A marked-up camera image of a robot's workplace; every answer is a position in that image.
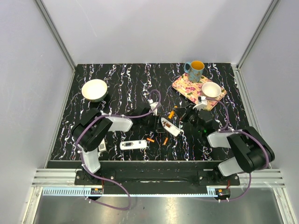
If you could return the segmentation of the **white remote orange compartment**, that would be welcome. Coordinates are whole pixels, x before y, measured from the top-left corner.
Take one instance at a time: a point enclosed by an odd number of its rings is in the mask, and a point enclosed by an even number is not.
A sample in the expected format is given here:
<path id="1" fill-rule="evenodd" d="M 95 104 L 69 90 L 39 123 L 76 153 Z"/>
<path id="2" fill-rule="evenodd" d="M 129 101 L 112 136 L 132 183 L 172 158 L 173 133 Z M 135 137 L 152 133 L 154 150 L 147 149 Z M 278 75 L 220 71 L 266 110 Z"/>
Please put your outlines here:
<path id="1" fill-rule="evenodd" d="M 161 123 L 163 128 L 174 137 L 177 137 L 179 134 L 184 133 L 182 129 L 176 127 L 165 118 L 161 118 Z"/>

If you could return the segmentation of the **white remote black batteries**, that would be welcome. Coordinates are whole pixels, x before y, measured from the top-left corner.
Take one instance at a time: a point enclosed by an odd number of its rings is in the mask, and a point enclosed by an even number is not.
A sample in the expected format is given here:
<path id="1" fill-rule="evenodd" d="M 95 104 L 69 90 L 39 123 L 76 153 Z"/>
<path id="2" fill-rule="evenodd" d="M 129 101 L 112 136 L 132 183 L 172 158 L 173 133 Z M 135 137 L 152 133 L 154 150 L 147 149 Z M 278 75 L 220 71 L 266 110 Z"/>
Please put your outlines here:
<path id="1" fill-rule="evenodd" d="M 144 149 L 146 147 L 147 147 L 146 140 L 122 141 L 120 143 L 120 150 Z"/>

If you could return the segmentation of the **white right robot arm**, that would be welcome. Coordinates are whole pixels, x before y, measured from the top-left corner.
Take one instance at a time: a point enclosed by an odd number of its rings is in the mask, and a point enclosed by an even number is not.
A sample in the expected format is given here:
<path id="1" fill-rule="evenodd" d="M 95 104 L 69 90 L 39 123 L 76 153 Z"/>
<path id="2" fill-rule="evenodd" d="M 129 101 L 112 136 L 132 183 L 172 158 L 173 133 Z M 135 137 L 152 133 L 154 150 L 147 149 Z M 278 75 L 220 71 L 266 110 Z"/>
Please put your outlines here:
<path id="1" fill-rule="evenodd" d="M 223 185 L 229 176 L 267 168 L 275 160 L 272 148 L 252 126 L 241 130 L 217 130 L 217 122 L 211 112 L 197 110 L 193 105 L 175 108 L 182 122 L 197 128 L 200 140 L 211 148 L 229 148 L 233 158 L 219 163 L 213 172 L 213 181 Z"/>

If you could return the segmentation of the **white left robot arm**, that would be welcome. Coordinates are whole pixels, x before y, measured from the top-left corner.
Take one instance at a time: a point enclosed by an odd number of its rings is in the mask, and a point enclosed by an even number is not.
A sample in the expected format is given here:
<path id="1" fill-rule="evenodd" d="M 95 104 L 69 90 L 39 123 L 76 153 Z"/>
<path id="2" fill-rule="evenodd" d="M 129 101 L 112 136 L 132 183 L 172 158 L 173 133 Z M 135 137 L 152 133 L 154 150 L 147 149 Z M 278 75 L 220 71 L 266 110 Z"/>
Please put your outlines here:
<path id="1" fill-rule="evenodd" d="M 150 106 L 138 106 L 125 115 L 108 115 L 98 109 L 89 110 L 71 129 L 75 146 L 80 150 L 85 179 L 90 184 L 101 180 L 100 162 L 97 149 L 108 132 L 128 132 L 137 128 L 146 128 L 156 133 L 164 133 L 161 117 Z"/>

